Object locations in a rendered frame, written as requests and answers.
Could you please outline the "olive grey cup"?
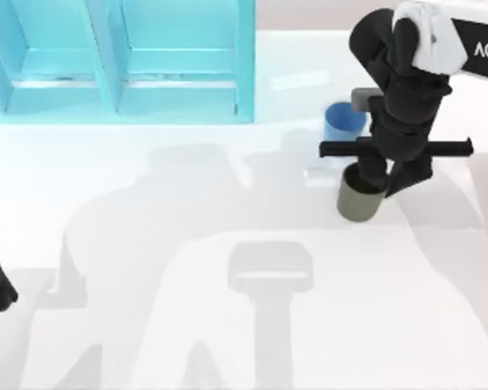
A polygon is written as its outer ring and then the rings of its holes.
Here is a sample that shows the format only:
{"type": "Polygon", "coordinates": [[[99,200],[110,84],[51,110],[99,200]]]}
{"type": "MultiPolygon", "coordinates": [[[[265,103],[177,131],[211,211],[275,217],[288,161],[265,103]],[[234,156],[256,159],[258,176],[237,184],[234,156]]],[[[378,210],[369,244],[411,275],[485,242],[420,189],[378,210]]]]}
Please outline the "olive grey cup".
{"type": "Polygon", "coordinates": [[[387,191],[387,183],[372,184],[363,178],[357,162],[342,172],[336,208],[344,218],[354,223],[367,222],[377,213],[387,191]]]}

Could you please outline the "blue cup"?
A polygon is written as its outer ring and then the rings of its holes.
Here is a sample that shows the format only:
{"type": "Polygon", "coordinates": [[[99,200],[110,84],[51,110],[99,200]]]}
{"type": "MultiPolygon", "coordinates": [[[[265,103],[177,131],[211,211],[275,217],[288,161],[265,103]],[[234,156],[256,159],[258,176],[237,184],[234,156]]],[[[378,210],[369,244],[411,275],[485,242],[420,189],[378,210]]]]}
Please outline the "blue cup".
{"type": "Polygon", "coordinates": [[[354,141],[367,122],[367,114],[354,110],[350,102],[335,102],[325,111],[324,140],[354,141]]]}

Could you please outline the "light blue rack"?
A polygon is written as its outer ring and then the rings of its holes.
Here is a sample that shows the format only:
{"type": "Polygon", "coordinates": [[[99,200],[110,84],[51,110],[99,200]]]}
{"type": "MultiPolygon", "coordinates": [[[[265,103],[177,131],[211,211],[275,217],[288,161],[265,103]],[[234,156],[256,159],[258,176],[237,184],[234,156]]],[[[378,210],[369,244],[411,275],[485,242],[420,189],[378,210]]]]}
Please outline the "light blue rack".
{"type": "Polygon", "coordinates": [[[0,0],[0,124],[247,124],[256,0],[0,0]]]}

